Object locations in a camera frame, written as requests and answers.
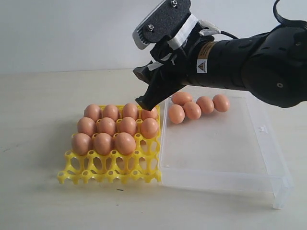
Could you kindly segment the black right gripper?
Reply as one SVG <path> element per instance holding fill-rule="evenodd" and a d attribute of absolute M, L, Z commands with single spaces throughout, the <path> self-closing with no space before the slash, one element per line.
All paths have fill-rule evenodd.
<path fill-rule="evenodd" d="M 174 35 L 160 33 L 152 43 L 151 56 L 161 66 L 149 65 L 133 69 L 134 75 L 149 84 L 145 94 L 136 98 L 137 104 L 151 111 L 160 102 L 185 86 L 202 86 L 247 91 L 242 67 L 252 53 L 254 38 L 233 38 L 215 41 L 204 36 L 200 23 L 193 26 L 181 46 L 171 45 Z"/>

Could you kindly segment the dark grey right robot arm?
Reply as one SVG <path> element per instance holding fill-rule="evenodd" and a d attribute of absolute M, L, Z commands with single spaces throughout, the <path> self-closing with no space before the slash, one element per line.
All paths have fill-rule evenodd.
<path fill-rule="evenodd" d="M 307 99 L 307 32 L 279 25 L 249 38 L 215 41 L 196 26 L 176 58 L 157 69 L 133 73 L 148 84 L 136 99 L 141 108 L 157 104 L 185 86 L 248 91 L 281 108 Z"/>

